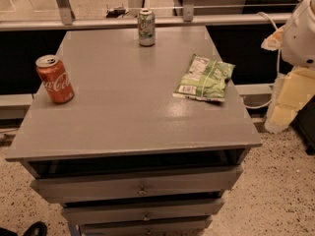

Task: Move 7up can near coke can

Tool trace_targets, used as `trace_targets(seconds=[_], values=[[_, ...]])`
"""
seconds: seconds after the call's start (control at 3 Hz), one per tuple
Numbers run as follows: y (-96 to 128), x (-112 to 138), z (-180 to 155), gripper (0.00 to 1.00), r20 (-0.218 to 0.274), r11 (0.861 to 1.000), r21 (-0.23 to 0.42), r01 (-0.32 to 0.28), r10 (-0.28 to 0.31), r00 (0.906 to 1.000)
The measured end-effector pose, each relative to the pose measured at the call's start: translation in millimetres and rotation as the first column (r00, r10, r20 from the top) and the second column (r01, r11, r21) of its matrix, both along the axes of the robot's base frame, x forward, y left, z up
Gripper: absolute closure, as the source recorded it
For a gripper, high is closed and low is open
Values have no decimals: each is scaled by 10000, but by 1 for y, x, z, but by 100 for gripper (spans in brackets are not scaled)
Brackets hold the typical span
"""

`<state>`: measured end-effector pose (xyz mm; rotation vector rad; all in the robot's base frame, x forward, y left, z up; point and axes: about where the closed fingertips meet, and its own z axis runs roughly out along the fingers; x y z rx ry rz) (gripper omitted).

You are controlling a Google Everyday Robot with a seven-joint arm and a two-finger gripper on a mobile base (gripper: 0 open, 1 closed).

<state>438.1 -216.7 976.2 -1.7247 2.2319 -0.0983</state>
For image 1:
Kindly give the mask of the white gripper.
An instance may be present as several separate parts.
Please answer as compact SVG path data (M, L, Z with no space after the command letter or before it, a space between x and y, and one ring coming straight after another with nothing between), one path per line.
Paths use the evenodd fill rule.
M275 81L265 129L276 134L285 130L315 95L315 0L303 0L285 25L265 38L261 47L282 49L285 62L299 66Z

